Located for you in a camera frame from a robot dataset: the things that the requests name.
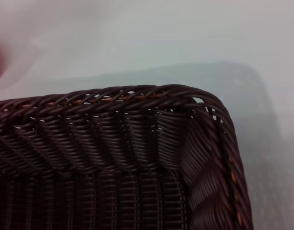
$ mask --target wicker basket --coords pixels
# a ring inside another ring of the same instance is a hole
[[[252,230],[227,110],[182,85],[0,102],[0,229]]]

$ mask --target white table surface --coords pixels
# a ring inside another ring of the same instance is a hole
[[[255,229],[294,230],[294,0],[0,0],[0,100],[185,84],[231,113]]]

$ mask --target dark brown wicker basket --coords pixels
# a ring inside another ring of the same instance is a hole
[[[182,85],[0,102],[0,229],[253,229],[227,110]]]

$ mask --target white background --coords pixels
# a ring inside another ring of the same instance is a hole
[[[137,84],[212,92],[257,230],[294,230],[294,0],[0,0],[0,100]]]

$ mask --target basket bottom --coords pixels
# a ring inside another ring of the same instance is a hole
[[[187,229],[177,172],[0,178],[0,229]]]

